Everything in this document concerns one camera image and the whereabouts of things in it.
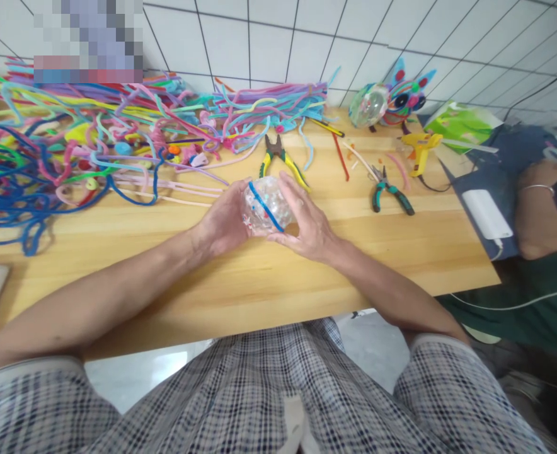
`hand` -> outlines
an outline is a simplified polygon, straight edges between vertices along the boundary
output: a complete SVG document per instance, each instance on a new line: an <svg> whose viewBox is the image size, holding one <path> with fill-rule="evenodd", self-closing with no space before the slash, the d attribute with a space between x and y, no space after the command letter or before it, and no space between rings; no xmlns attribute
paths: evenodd
<svg viewBox="0 0 557 454"><path fill-rule="evenodd" d="M522 172L518 178L518 188L540 184L552 187L557 183L557 162L542 160Z"/></svg>
<svg viewBox="0 0 557 454"><path fill-rule="evenodd" d="M299 235L294 237L286 233L271 233L267 239L307 259L328 263L338 254L342 240L331 230L327 217L287 173L280 172L278 187L296 217Z"/></svg>
<svg viewBox="0 0 557 454"><path fill-rule="evenodd" d="M242 200L250 178L232 183L205 213L197 228L213 256L238 248L250 236L243 223Z"/></svg>

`silver bracelet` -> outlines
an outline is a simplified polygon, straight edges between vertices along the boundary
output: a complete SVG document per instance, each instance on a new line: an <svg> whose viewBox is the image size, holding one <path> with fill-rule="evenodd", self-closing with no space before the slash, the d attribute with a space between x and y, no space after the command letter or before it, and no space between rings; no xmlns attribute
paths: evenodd
<svg viewBox="0 0 557 454"><path fill-rule="evenodd" d="M551 196L554 197L556 195L556 193L554 192L554 188L552 188L552 186L547 186L547 185L530 185L530 186L525 186L523 188L521 188L520 190L525 190L528 188L532 188L532 187L544 187L546 189L549 189L551 191Z"/></svg>

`pile of pipe cleaners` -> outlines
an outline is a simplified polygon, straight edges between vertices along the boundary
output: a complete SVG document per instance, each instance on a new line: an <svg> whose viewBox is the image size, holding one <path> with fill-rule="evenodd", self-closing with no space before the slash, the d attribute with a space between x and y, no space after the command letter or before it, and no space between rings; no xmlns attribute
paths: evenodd
<svg viewBox="0 0 557 454"><path fill-rule="evenodd" d="M310 150L306 169L313 147L302 126L307 118L328 120L330 82L237 92L220 84L215 93L193 93L175 73L141 84L36 84L32 65L19 59L6 65L8 74L0 77L0 100L8 108L0 110L0 229L12 235L2 235L0 245L18 242L27 257L37 253L51 216L89 208L109 190L141 206L159 199L210 206L159 195L160 187L211 199L222 192L164 180L159 169L199 172L228 185L210 170L246 159L269 128L291 131L299 120ZM258 124L260 133L252 130ZM221 160L221 146L237 157Z"/></svg>

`white tiled wall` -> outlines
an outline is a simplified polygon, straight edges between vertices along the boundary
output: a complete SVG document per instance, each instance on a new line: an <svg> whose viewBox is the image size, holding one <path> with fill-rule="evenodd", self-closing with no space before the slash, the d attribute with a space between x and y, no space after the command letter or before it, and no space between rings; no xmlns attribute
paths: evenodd
<svg viewBox="0 0 557 454"><path fill-rule="evenodd" d="M50 53L33 13L47 0L0 1L4 56ZM195 90L213 77L235 90L327 80L329 102L347 106L364 84L438 70L424 111L455 99L498 116L557 76L557 0L145 0L139 24L147 75L176 71ZM513 111L557 123L557 82Z"/></svg>

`charging cable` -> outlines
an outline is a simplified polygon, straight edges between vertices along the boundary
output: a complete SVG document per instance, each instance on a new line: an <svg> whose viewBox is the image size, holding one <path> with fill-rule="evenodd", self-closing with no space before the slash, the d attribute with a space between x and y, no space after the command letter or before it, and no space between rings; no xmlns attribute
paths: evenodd
<svg viewBox="0 0 557 454"><path fill-rule="evenodd" d="M477 306L477 305L473 305L472 303L468 303L467 301L464 301L464 300L462 300L461 298L458 298L457 296L453 295L452 293L451 293L451 296L452 296L453 298L455 298L456 300L461 301L461 302L464 303L464 304L467 304L468 306L476 307L476 308L479 308L479 309L486 309L486 310L504 311L504 310L521 309L521 308L523 308L523 307L530 306L530 305L532 305L532 304L534 304L534 303L537 303L538 301L545 300L545 299L547 299L547 298L551 298L552 296L557 296L557 292L555 292L555 293L550 293L550 294L547 294L547 295L545 295L545 296L541 296L541 297L539 297L539 298L535 298L534 300L527 301L527 302L524 303L524 304L521 304L521 305L518 305L518 306L512 306L512 307L509 307L509 308L487 308L487 307L484 307L484 306Z"/></svg>
<svg viewBox="0 0 557 454"><path fill-rule="evenodd" d="M494 256L494 257L491 259L491 262L496 261L496 259L498 259L499 257L501 257L501 254L503 253L503 242L501 241L501 239L496 238L496 239L494 239L493 241L495 242L495 244L496 244L497 247L499 248L499 252L497 252L497 255Z"/></svg>

